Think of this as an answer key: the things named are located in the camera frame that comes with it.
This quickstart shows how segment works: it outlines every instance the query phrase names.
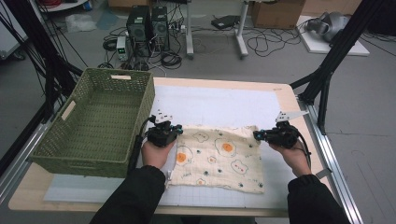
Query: black sleeve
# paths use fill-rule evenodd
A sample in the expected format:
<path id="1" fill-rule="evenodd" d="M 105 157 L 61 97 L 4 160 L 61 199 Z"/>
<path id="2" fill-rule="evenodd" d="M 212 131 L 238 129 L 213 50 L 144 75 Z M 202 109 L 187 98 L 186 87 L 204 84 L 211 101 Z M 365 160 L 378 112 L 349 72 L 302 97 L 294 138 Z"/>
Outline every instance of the black sleeve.
<path id="1" fill-rule="evenodd" d="M 165 176 L 153 166 L 135 169 L 107 199 L 93 223 L 149 223 L 163 196 Z"/>
<path id="2" fill-rule="evenodd" d="M 315 175 L 302 175 L 288 187 L 290 224 L 349 223 L 344 210 Z"/>

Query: green woven basket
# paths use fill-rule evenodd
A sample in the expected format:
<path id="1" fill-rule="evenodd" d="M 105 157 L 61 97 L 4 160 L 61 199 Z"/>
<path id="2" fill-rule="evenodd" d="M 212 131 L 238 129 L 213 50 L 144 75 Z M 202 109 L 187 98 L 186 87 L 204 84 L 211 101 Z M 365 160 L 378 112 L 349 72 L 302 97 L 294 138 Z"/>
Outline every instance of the green woven basket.
<path id="1" fill-rule="evenodd" d="M 154 95 L 149 72 L 87 68 L 30 159 L 55 174 L 125 177 Z"/>

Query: patterned towel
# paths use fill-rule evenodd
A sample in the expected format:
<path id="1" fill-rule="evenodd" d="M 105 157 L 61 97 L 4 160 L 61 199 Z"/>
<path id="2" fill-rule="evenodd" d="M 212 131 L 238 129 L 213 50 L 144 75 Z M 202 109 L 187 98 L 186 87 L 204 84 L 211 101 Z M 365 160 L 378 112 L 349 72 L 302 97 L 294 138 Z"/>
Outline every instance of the patterned towel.
<path id="1" fill-rule="evenodd" d="M 183 126 L 170 185 L 222 187 L 264 193 L 256 126 L 214 128 Z"/>

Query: concrete floor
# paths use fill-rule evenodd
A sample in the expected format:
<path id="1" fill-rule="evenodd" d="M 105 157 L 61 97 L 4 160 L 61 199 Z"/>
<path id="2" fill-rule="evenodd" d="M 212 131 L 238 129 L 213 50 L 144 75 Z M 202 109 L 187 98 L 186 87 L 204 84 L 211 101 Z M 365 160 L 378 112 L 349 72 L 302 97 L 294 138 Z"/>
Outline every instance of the concrete floor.
<path id="1" fill-rule="evenodd" d="M 101 10 L 84 12 L 79 8 L 55 15 L 87 13 L 95 21 Z M 193 24 L 210 26 L 211 16 L 195 18 Z M 125 25 L 118 19 L 108 30 L 66 34 L 69 41 L 89 66 L 103 62 L 103 37 Z M 246 35 L 247 40 L 255 35 Z M 326 55 L 308 53 L 304 44 L 287 45 L 270 56 L 258 57 L 249 49 L 249 56 L 239 58 L 239 49 L 231 33 L 194 33 L 196 54 L 186 57 L 183 48 L 182 66 L 165 70 L 168 77 L 218 79 L 249 82 L 288 83 L 314 72 Z M 383 49 L 396 54 L 395 42 L 372 39 Z M 392 223 L 396 219 L 396 62 L 386 53 L 364 40 L 369 57 L 347 56 L 336 70 L 329 95 L 326 131 L 344 172 L 346 182 L 359 208 L 364 223 Z M 69 61 L 84 68 L 77 55 L 64 44 Z M 160 69 L 152 69 L 155 77 L 163 77 Z M 302 92 L 304 87 L 295 90 Z M 18 134 L 44 102 L 33 66 L 29 60 L 0 62 L 0 157 L 9 149 Z M 88 223 L 93 213 L 16 212 L 7 208 L 7 197 L 0 205 L 0 223 Z M 259 224 L 289 223 L 286 218 L 256 218 Z"/>

